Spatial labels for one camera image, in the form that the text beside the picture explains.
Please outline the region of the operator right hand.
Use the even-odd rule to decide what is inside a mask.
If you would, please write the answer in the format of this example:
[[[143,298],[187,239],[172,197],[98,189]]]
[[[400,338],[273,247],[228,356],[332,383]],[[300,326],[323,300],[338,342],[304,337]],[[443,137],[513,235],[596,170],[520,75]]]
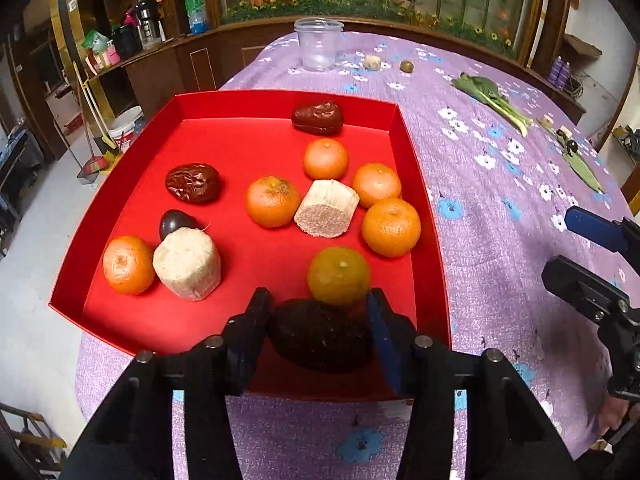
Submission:
[[[620,428],[623,418],[628,415],[633,422],[638,422],[640,415],[640,404],[631,405],[628,401],[608,396],[598,415],[598,428],[600,436],[608,430],[616,431]]]

